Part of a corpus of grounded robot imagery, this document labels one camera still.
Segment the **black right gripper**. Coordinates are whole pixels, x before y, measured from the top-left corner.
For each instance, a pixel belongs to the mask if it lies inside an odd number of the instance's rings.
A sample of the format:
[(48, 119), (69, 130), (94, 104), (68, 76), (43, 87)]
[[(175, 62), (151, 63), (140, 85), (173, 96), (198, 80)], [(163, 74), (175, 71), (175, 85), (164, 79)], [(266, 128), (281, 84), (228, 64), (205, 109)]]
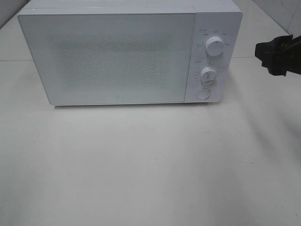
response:
[(301, 37), (279, 36), (269, 42), (256, 44), (255, 57), (274, 76), (286, 76), (287, 71), (301, 72)]

